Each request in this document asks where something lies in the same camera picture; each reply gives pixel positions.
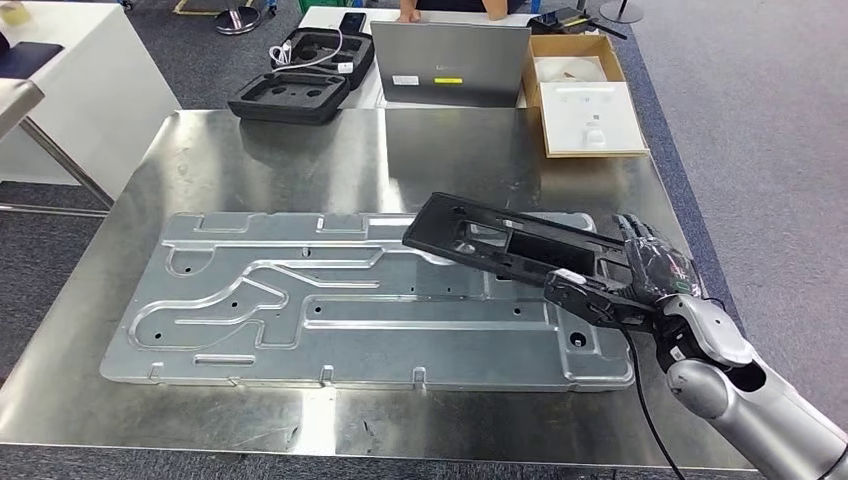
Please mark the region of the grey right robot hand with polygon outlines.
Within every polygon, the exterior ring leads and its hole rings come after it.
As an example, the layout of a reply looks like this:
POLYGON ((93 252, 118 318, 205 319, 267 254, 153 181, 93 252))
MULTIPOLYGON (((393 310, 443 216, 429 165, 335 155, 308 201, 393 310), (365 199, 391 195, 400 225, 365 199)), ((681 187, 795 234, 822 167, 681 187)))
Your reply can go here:
POLYGON ((614 216, 624 240, 631 287, 643 303, 672 295, 702 295, 702 283, 691 258, 676 249, 653 226, 632 214, 614 216))

